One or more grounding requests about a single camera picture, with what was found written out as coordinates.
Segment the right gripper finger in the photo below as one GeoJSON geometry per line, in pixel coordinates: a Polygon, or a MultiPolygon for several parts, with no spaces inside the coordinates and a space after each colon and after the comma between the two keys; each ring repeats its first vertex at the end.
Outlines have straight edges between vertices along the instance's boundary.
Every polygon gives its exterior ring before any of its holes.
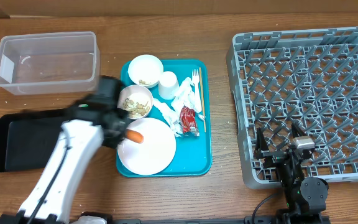
{"type": "Polygon", "coordinates": [[[294,138],[306,136],[305,132],[299,127],[297,123],[291,124],[292,136],[294,138]]]}
{"type": "Polygon", "coordinates": [[[261,128],[257,128],[256,131],[256,144],[255,144],[255,152],[264,152],[264,151],[268,151],[269,147],[268,144],[265,140],[263,131],[261,128]]]}

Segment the pile of peanuts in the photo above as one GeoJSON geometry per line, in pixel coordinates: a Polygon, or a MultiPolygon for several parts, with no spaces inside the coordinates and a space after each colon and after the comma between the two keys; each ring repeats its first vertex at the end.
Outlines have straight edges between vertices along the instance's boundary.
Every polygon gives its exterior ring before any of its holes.
{"type": "Polygon", "coordinates": [[[138,101],[130,100],[126,98],[122,104],[124,110],[129,113],[131,119],[139,119],[146,116],[150,112],[149,102],[141,104],[138,101]]]}

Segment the white bowl with peanuts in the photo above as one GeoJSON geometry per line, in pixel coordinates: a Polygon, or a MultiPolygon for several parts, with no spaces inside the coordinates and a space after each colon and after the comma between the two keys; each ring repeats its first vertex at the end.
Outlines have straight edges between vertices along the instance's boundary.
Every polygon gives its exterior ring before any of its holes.
{"type": "Polygon", "coordinates": [[[153,99],[148,88],[130,85],[121,90],[117,106],[126,110],[130,119],[141,119],[150,113],[153,99]]]}

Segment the orange carrot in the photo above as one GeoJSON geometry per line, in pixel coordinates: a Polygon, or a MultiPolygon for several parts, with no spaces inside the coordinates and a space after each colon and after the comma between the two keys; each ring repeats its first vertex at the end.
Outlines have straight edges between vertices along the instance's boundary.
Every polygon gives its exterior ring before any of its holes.
{"type": "Polygon", "coordinates": [[[144,141],[144,137],[141,133],[137,132],[137,131],[133,131],[131,129],[126,129],[126,135],[125,135],[126,139],[135,142],[137,144],[142,144],[144,141]]]}

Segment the white paper cup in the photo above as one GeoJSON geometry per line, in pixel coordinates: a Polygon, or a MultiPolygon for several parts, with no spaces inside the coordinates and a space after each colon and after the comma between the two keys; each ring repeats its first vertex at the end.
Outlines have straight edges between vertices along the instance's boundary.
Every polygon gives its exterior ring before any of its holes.
{"type": "Polygon", "coordinates": [[[164,100],[172,100],[179,88],[177,76],[171,72],[163,72],[158,82],[158,93],[164,100]]]}

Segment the white round plate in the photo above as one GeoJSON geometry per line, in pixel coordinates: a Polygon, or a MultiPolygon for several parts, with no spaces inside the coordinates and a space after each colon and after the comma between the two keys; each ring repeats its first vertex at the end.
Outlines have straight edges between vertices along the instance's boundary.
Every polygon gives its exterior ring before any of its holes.
{"type": "Polygon", "coordinates": [[[126,169],[137,175],[154,175],[170,165],[177,145],[167,124],[155,118],[142,118],[128,128],[143,135],[144,141],[138,144],[125,139],[118,145],[118,157],[126,169]]]}

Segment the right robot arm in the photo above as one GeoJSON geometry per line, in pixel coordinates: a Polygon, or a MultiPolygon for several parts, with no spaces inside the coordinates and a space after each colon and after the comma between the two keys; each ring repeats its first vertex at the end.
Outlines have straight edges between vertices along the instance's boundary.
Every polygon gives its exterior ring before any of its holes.
{"type": "Polygon", "coordinates": [[[312,138],[293,123],[292,143],[284,151],[269,151],[261,128],[256,132],[254,157],[263,159],[263,167],[274,167],[281,183],[287,208],[279,209],[269,217],[269,223],[329,223],[321,212],[326,209],[328,183],[318,177],[306,177],[301,163],[311,158],[315,150],[312,138]]]}

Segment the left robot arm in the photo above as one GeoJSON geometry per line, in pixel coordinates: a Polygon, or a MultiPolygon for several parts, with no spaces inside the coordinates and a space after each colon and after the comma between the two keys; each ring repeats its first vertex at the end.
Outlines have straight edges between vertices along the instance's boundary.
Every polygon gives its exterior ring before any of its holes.
{"type": "Polygon", "coordinates": [[[118,106],[122,82],[102,76],[94,93],[65,110],[54,150],[39,181],[15,215],[3,213],[0,223],[69,223],[76,190],[101,146],[112,149],[125,138],[130,123],[118,106]]]}

